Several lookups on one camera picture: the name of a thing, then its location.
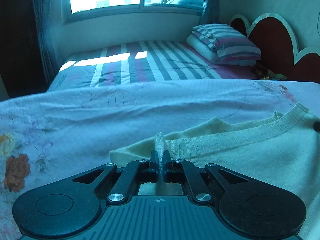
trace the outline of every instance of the sweater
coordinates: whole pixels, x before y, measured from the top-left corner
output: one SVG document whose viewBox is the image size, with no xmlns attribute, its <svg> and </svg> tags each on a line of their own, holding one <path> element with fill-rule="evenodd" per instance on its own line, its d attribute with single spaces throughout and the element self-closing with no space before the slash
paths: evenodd
<svg viewBox="0 0 320 240">
<path fill-rule="evenodd" d="M 307 217 L 299 236 L 320 236 L 320 133 L 313 129 L 319 117 L 297 103 L 287 114 L 274 112 L 267 119 L 228 124 L 217 117 L 182 132 L 157 134 L 130 146 L 110 151 L 119 167 L 150 158 L 151 150 L 169 150 L 171 158 L 197 167 L 216 163 L 299 196 Z M 177 185 L 141 185 L 141 195 L 179 195 Z"/>
</svg>

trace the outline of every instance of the window frame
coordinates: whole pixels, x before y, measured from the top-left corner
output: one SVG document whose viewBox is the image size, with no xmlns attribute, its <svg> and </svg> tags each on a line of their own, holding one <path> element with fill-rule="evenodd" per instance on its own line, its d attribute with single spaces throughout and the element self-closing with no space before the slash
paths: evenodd
<svg viewBox="0 0 320 240">
<path fill-rule="evenodd" d="M 94 8 L 86 11 L 71 13 L 71 0 L 61 0 L 62 20 L 64 23 L 72 23 L 96 17 L 103 17 L 116 14 L 143 13 L 143 12 L 162 12 L 179 13 L 201 16 L 203 10 L 191 8 L 191 6 L 177 6 L 174 4 L 140 4 L 115 5 L 110 7 Z"/>
</svg>

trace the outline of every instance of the scalloped headboard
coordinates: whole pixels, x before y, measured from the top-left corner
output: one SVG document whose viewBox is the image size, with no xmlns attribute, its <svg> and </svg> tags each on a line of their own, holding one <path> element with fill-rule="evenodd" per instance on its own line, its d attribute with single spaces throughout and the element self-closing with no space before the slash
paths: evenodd
<svg viewBox="0 0 320 240">
<path fill-rule="evenodd" d="M 299 51 L 292 28 L 280 15 L 265 13 L 250 25 L 245 16 L 238 14 L 229 24 L 260 48 L 264 67 L 290 81 L 320 83 L 320 48 Z"/>
</svg>

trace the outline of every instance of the crosshair symbol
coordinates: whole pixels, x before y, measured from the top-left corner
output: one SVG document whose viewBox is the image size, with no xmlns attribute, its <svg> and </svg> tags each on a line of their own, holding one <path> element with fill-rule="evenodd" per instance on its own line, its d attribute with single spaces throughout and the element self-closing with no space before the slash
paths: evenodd
<svg viewBox="0 0 320 240">
<path fill-rule="evenodd" d="M 157 201 L 158 203 L 162 203 L 162 202 L 164 201 L 164 199 L 163 199 L 163 198 L 157 198 L 156 201 Z"/>
</svg>

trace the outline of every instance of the stack of pillows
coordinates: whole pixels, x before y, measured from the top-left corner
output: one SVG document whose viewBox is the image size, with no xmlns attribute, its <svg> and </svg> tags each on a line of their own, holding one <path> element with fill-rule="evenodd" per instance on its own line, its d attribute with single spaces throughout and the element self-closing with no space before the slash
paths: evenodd
<svg viewBox="0 0 320 240">
<path fill-rule="evenodd" d="M 213 64 L 254 66 L 261 59 L 260 49 L 227 24 L 195 26 L 187 44 Z"/>
</svg>

